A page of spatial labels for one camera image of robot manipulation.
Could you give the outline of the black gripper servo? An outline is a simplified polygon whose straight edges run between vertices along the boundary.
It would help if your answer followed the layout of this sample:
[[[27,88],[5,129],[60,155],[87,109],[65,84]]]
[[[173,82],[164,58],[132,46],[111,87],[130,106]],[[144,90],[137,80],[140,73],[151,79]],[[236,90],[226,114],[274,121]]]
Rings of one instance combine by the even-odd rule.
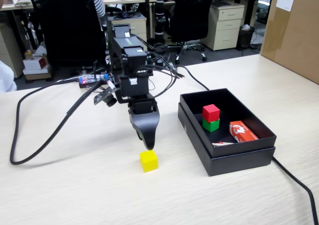
[[[154,98],[133,98],[128,102],[130,122],[138,138],[148,150],[153,150],[156,129],[160,120],[157,102]]]

